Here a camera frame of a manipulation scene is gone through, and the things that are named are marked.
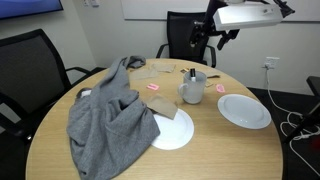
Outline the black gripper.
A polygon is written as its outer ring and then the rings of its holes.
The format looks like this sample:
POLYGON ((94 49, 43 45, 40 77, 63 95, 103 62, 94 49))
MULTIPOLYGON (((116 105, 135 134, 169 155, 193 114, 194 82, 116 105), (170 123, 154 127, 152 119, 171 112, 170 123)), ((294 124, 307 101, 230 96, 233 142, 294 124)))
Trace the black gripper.
POLYGON ((194 48, 202 39, 210 37, 212 35, 212 28, 212 21, 193 21, 189 38, 190 46, 194 48))

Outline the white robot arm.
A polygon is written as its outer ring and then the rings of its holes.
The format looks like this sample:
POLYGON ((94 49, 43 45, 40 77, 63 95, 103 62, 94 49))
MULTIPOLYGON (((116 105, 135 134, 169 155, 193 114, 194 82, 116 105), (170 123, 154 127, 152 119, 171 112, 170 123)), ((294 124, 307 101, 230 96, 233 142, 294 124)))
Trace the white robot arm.
POLYGON ((221 36, 217 48, 235 39, 241 29, 274 26, 285 17, 293 14, 294 9, 283 0, 248 0, 236 3, 233 0, 209 0, 203 21, 194 21, 189 44, 194 47, 202 39, 210 36, 221 36))

